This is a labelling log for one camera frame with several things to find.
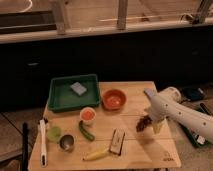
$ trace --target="glass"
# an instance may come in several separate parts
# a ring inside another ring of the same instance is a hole
[[[186,14],[196,14],[201,0],[129,0],[127,24],[180,21]]]
[[[0,34],[55,28],[49,0],[0,0]]]
[[[66,3],[71,29],[116,26],[118,0],[72,0]]]

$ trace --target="wooden board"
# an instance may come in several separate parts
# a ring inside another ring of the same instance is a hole
[[[125,92],[127,102],[120,111],[105,111],[102,106],[95,108],[95,123],[87,129],[96,137],[94,142],[86,140],[78,129],[79,111],[54,114],[47,109],[44,116],[51,126],[60,126],[63,134],[72,134],[75,148],[72,153],[62,151],[58,144],[48,142],[48,166],[40,166],[40,133],[36,139],[29,170],[100,170],[180,167],[180,160],[167,121],[159,134],[151,127],[136,132],[136,124],[150,106],[143,93],[144,88],[155,89],[153,82],[106,82],[100,83],[101,96],[112,88]],[[96,161],[82,161],[83,156],[100,148],[108,147],[113,130],[125,130],[126,136],[120,157],[110,154]]]

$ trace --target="toy fruit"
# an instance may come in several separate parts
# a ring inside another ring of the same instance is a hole
[[[49,141],[58,143],[61,137],[61,129],[58,126],[50,128],[47,132],[47,139]]]

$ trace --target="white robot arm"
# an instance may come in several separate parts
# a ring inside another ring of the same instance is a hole
[[[144,92],[151,102],[152,121],[160,122],[169,116],[213,143],[213,117],[179,104],[181,94],[176,88],[169,87],[160,93],[151,89]]]

